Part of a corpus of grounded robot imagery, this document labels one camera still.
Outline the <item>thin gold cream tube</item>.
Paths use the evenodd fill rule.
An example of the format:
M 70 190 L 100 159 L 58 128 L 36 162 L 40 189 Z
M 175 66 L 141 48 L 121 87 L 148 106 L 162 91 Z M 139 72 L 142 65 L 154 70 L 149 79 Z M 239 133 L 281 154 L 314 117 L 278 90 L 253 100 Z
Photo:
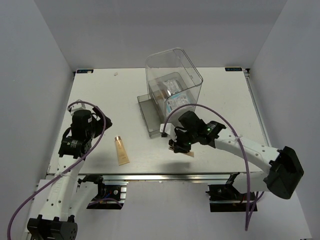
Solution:
M 174 148 L 173 147 L 169 147 L 168 148 L 170 151 L 174 151 Z M 192 157 L 192 158 L 194 158 L 195 157 L 195 155 L 194 155 L 194 152 L 193 151 L 190 151 L 190 152 L 188 152 L 188 153 L 183 153 L 183 152 L 181 152 L 181 154 L 183 154 L 183 155 L 186 155 L 186 156 L 189 156 L 189 157 Z

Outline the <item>white sachet packet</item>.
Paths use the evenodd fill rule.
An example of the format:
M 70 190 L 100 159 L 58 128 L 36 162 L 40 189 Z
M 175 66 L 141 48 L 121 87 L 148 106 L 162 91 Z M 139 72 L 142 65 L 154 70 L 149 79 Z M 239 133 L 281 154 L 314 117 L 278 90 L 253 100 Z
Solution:
M 163 85 L 169 96 L 181 91 L 180 83 L 175 78 L 164 81 Z
M 169 97 L 165 104 L 167 115 L 182 105 L 190 104 L 191 100 L 192 99 L 185 93 L 178 93 Z

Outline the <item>clear plastic organizer box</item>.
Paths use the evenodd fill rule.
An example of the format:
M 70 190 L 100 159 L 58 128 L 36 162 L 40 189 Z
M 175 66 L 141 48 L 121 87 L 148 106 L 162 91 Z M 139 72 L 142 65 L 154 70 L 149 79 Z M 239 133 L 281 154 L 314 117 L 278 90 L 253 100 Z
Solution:
M 176 94 L 187 94 L 194 105 L 198 102 L 203 77 L 192 63 L 186 52 L 180 48 L 172 48 L 152 54 L 145 61 L 147 94 L 137 97 L 141 116 L 149 137 L 160 135 L 160 125 L 167 117 L 166 103 L 168 98 Z M 164 81 L 176 79 L 181 91 L 168 95 Z

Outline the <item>wide gold cream tube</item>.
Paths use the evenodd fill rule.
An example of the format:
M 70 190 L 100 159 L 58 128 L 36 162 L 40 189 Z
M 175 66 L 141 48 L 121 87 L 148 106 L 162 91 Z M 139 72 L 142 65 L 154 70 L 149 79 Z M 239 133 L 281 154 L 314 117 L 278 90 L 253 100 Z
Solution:
M 127 155 L 125 146 L 123 144 L 123 141 L 120 136 L 116 136 L 114 138 L 115 140 L 115 147 L 116 147 L 116 152 L 117 152 L 117 159 L 118 159 L 118 165 L 125 165 L 130 162 L 129 157 Z

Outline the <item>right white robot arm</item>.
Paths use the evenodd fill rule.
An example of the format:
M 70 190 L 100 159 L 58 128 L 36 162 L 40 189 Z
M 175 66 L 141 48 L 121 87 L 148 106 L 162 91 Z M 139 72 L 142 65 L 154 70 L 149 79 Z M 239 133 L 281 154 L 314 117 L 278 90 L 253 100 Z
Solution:
M 168 142 L 174 153 L 188 154 L 193 144 L 199 143 L 238 156 L 255 165 L 258 172 L 232 173 L 226 182 L 226 195 L 236 200 L 247 190 L 271 192 L 288 200 L 304 175 L 303 167 L 291 147 L 278 149 L 237 137 L 222 123 L 205 123 L 194 112 L 187 111 L 179 117 L 180 126 Z

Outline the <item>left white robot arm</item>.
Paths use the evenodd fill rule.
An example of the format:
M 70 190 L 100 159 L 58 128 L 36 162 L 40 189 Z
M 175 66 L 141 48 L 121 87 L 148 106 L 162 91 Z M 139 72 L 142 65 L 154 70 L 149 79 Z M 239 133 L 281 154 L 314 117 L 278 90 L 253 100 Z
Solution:
M 33 240 L 74 240 L 78 233 L 76 216 L 90 199 L 105 196 L 99 182 L 80 180 L 79 172 L 93 151 L 93 139 L 101 140 L 111 120 L 98 108 L 70 107 L 70 126 L 62 135 L 57 170 L 48 183 L 49 194 L 36 218 L 30 218 L 27 230 Z

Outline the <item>left blue table label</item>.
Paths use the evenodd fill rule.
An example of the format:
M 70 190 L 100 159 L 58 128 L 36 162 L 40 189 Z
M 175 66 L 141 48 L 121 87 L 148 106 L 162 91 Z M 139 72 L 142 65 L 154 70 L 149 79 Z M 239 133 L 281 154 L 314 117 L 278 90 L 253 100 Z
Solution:
M 93 72 L 93 69 L 78 69 L 76 74 L 92 74 Z

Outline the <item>blue table label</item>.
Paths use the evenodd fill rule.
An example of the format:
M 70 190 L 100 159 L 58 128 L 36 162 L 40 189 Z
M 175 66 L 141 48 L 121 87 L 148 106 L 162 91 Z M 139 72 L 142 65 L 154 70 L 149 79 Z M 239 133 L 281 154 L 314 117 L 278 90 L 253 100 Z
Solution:
M 93 69 L 78 69 L 76 74 L 92 74 L 93 72 Z
M 243 69 L 241 67 L 225 67 L 226 72 L 242 72 Z

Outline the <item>right blue table label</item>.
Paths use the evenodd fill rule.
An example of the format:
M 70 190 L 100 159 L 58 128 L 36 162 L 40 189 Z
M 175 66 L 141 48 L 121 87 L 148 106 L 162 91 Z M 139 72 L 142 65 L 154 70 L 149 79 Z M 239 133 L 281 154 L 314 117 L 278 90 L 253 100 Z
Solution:
M 242 72 L 243 69 L 241 67 L 225 67 L 226 72 Z

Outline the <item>aluminium front rail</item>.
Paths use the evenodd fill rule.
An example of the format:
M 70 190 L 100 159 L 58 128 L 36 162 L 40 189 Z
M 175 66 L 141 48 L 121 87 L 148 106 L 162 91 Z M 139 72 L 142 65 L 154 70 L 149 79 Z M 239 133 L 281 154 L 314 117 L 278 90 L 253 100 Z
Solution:
M 138 174 L 138 173 L 93 173 L 93 175 L 102 176 L 105 181 L 110 182 L 163 182 L 163 181 L 189 181 L 189 182 L 216 182 L 225 183 L 231 173 L 147 173 L 147 174 Z

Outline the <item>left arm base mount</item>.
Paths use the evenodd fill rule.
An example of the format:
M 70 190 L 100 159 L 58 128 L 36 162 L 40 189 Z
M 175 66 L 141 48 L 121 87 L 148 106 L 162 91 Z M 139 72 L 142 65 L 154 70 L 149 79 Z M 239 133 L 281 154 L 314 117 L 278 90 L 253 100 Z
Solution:
M 77 189 L 82 183 L 94 184 L 96 196 L 87 205 L 87 209 L 120 210 L 125 202 L 127 185 L 125 183 L 105 183 L 102 175 L 90 174 L 77 180 Z

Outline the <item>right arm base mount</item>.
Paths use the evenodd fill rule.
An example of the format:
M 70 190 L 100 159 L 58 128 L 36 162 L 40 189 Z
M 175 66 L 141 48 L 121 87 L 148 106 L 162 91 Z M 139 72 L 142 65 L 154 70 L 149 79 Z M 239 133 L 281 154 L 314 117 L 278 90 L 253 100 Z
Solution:
M 247 194 L 239 193 L 233 186 L 211 184 L 205 191 L 209 197 L 211 213 L 245 213 Z

